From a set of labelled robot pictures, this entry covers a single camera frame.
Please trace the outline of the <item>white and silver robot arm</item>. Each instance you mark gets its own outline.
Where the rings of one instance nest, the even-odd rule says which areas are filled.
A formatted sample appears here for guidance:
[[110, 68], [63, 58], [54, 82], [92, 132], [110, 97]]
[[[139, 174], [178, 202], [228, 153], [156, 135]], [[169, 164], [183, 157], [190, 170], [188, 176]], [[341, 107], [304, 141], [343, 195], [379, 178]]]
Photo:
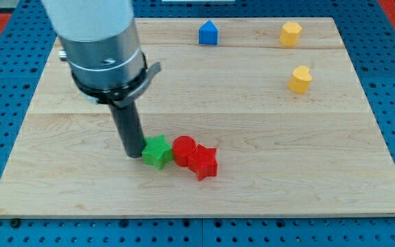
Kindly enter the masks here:
[[131, 0], [43, 0], [83, 94], [123, 108], [140, 97], [160, 63], [148, 66]]

